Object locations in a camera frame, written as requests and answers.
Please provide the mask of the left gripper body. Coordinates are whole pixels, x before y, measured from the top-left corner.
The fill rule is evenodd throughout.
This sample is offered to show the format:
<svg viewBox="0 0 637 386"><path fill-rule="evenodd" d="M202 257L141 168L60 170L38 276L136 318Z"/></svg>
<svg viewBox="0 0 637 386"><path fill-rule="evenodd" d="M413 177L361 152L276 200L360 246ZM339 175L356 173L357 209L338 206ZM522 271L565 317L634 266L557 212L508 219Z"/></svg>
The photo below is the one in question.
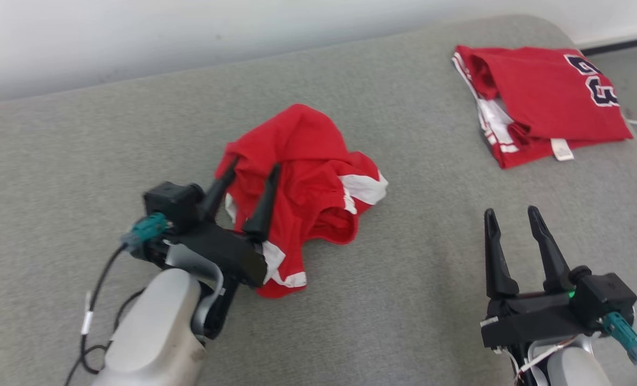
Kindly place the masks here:
<svg viewBox="0 0 637 386"><path fill-rule="evenodd" d="M191 319L192 332L214 340L225 326L240 286L260 288L268 266L259 244L247 236L204 222L182 235L164 237L166 266L184 270L201 294Z"/></svg>

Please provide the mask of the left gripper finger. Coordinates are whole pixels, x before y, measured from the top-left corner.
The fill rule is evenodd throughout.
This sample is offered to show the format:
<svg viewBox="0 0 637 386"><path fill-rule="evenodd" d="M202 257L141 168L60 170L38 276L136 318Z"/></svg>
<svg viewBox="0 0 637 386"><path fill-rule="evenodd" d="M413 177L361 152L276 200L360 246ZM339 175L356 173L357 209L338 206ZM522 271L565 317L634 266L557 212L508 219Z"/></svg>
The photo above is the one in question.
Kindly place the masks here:
<svg viewBox="0 0 637 386"><path fill-rule="evenodd" d="M274 164L272 167L265 180L264 191L257 201L255 211L242 227L249 242L264 243L269 239L281 168L281 164Z"/></svg>
<svg viewBox="0 0 637 386"><path fill-rule="evenodd" d="M205 192L200 204L200 221L216 221L219 206L223 198L225 198L225 193L235 180L235 168L238 161L239 157L235 157L227 166L223 175L216 177Z"/></svg>

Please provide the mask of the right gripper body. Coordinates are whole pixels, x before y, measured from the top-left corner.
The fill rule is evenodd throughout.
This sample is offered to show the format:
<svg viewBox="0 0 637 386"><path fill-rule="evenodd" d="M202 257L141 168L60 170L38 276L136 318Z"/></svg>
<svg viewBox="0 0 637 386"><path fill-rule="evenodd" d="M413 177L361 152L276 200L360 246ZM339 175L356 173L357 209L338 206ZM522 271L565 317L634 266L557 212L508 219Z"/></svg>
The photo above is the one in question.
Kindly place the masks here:
<svg viewBox="0 0 637 386"><path fill-rule="evenodd" d="M510 296L487 290L487 296L487 318L497 320L481 327L485 348L588 334L588 328L569 307L571 297L567 292Z"/></svg>

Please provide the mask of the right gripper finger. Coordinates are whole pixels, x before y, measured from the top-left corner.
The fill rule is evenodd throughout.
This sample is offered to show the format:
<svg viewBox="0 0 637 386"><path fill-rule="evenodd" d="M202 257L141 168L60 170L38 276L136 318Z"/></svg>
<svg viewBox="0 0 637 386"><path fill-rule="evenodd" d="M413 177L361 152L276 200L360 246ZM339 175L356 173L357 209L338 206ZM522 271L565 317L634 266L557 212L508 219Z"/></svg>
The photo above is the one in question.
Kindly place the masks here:
<svg viewBox="0 0 637 386"><path fill-rule="evenodd" d="M544 222L539 208L528 207L532 237L537 241L542 259L545 280L543 289L547 293L566 293L573 290L569 281L569 269L554 237Z"/></svg>
<svg viewBox="0 0 637 386"><path fill-rule="evenodd" d="M512 279L501 247L501 230L492 208L484 213L486 293L491 300L515 298L517 281Z"/></svg>

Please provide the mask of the red shorts white stripes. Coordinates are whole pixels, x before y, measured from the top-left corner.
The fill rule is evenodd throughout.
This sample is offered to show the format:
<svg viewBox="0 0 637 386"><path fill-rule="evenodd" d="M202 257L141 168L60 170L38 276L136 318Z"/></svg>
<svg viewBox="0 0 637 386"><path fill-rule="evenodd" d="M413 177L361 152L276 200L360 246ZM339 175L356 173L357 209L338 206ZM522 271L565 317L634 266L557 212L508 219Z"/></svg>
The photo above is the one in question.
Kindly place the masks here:
<svg viewBox="0 0 637 386"><path fill-rule="evenodd" d="M272 223L262 252L268 266L257 293L282 298L307 286L303 245L352 242L359 218L385 198L388 181L362 152L351 152L324 113L296 103L228 144L216 177L232 162L235 179L225 210L240 231L257 206L275 165L281 166Z"/></svg>

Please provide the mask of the red t-shirt white sleeves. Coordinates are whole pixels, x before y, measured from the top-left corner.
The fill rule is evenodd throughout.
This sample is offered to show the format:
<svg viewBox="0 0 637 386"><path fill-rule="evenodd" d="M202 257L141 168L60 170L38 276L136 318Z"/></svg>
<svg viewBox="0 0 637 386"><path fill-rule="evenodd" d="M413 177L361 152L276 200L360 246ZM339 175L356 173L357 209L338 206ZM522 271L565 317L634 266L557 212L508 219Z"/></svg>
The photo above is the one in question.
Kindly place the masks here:
<svg viewBox="0 0 637 386"><path fill-rule="evenodd" d="M502 169L633 138L611 80L577 50L457 46L452 60Z"/></svg>

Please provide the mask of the wall baseboard strip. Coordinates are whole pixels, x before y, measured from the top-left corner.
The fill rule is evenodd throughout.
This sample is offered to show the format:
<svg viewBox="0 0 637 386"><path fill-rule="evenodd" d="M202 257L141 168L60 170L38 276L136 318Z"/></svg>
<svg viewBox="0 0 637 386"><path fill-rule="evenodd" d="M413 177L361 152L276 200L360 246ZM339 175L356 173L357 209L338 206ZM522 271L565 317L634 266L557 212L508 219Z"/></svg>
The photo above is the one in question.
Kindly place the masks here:
<svg viewBox="0 0 637 386"><path fill-rule="evenodd" d="M637 27L616 29L600 36L574 39L574 44L586 56L600 55L637 47Z"/></svg>

